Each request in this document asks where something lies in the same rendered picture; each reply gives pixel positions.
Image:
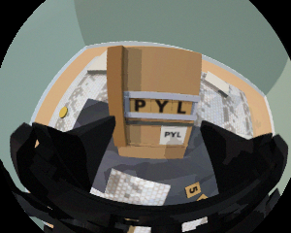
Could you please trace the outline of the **brown wooden board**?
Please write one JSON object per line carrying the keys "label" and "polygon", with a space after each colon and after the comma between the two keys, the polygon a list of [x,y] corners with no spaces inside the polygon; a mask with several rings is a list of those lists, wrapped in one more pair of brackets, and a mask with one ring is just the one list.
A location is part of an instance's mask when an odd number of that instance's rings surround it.
{"label": "brown wooden board", "polygon": [[[108,47],[107,98],[119,155],[183,159],[201,98],[201,55],[170,47]],[[130,112],[130,98],[192,101],[191,116]],[[161,125],[187,127],[183,144],[158,144]]]}

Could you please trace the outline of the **yellow round disc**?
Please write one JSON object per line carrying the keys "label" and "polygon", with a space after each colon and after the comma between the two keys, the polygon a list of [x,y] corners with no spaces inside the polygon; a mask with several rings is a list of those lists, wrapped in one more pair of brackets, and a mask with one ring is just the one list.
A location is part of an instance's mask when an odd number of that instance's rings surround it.
{"label": "yellow round disc", "polygon": [[63,106],[63,109],[60,110],[60,117],[65,117],[68,114],[68,108],[65,108],[65,106]]}

